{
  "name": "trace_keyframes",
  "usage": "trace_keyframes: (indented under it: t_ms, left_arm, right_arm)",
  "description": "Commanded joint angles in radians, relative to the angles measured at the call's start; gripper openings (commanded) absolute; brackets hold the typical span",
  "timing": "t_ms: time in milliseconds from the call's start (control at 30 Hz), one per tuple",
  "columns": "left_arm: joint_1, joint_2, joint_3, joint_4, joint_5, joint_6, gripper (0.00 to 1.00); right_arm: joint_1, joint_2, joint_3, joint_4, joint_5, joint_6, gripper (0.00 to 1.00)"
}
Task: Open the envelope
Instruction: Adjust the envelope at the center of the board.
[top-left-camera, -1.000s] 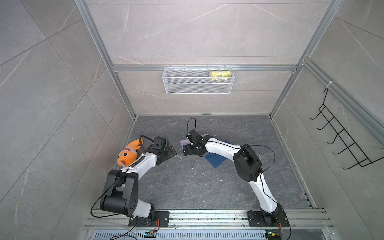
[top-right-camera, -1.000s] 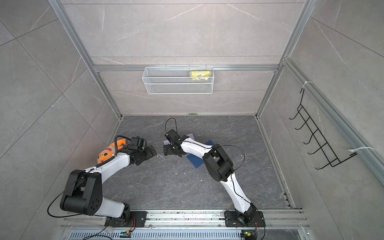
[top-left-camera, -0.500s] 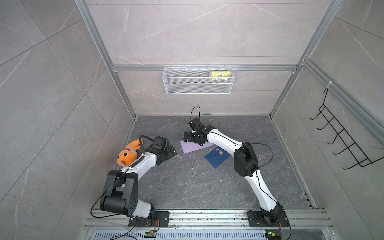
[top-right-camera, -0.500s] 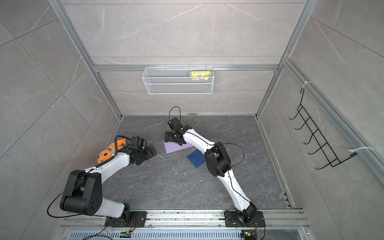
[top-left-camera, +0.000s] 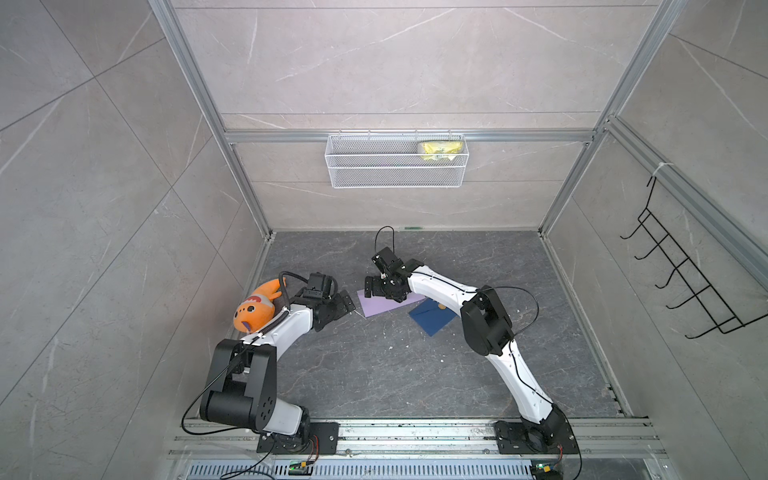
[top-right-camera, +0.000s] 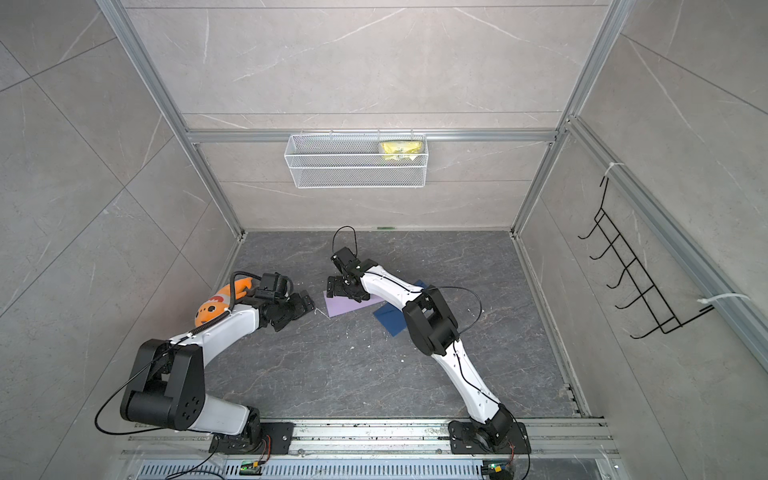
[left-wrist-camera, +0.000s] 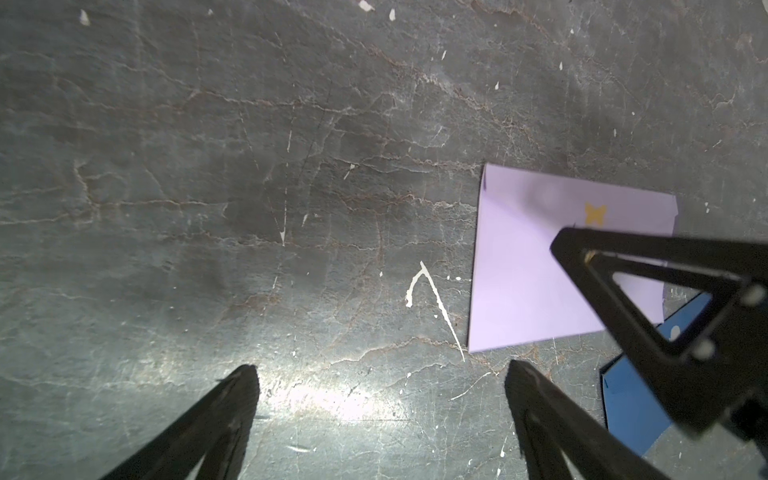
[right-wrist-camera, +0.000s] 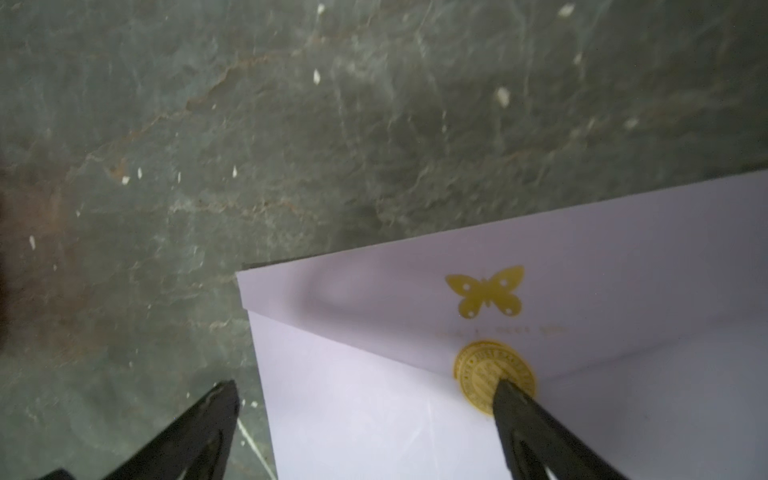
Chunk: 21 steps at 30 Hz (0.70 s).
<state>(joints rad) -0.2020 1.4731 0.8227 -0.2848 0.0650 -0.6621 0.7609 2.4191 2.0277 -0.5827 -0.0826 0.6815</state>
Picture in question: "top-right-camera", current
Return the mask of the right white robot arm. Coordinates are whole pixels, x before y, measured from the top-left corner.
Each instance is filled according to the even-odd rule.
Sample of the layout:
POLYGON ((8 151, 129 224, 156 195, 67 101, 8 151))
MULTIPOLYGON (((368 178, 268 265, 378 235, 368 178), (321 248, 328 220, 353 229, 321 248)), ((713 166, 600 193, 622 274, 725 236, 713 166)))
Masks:
POLYGON ((409 284, 379 265, 355 265, 328 278, 327 296, 357 302, 377 296, 401 311, 415 347, 441 366, 464 401, 470 420, 452 423, 461 453, 530 451, 524 425, 477 372, 460 338, 458 322, 437 287, 409 284))

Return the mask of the purple envelope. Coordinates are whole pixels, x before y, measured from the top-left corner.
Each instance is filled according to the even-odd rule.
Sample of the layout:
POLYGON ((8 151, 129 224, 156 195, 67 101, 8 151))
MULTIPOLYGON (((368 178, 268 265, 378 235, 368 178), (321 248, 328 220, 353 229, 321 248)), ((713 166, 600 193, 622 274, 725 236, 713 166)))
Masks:
POLYGON ((376 295, 372 295, 368 300, 357 302, 342 296, 329 297, 327 293, 324 293, 324 300, 329 318, 384 303, 384 300, 376 295))

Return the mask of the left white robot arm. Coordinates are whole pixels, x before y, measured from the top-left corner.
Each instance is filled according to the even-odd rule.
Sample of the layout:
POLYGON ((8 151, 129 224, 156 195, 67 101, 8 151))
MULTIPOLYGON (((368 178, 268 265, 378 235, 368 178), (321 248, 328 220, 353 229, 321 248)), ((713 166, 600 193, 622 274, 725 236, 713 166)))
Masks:
POLYGON ((211 452, 268 451, 271 438, 258 409, 208 394, 205 369, 241 338, 268 326, 280 331, 314 309, 305 291, 273 300, 245 295, 189 332, 145 341, 124 387, 120 416, 156 429, 210 433, 211 452))

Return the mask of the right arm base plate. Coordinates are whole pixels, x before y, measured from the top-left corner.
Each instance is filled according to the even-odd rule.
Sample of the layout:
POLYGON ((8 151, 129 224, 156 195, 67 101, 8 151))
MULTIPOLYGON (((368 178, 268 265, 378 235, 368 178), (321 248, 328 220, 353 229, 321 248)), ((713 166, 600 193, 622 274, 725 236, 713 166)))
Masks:
POLYGON ((527 455, 531 445, 526 426, 514 422, 502 433, 473 421, 453 420, 448 423, 451 453, 454 455, 498 454, 527 455))

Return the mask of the dark blue envelope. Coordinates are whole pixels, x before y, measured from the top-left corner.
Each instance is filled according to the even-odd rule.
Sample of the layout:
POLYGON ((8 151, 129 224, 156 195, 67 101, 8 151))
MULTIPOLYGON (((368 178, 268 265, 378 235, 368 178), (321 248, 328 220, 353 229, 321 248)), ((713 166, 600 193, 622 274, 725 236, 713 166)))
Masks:
POLYGON ((372 293, 386 293, 383 297, 386 304, 375 310, 373 316, 392 337, 397 336, 407 327, 405 317, 398 306, 403 305, 403 300, 407 300, 407 295, 418 295, 426 287, 423 281, 417 281, 415 285, 401 285, 391 279, 379 277, 368 280, 365 285, 366 289, 373 288, 372 293))

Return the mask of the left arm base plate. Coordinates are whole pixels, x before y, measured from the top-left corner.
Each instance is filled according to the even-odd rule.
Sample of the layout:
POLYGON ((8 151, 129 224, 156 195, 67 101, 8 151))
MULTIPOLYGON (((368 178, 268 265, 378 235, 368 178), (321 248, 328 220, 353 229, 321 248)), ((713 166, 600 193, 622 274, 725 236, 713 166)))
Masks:
POLYGON ((286 455, 293 439, 292 422, 267 422, 247 425, 239 435, 215 435, 209 453, 225 455, 286 455))

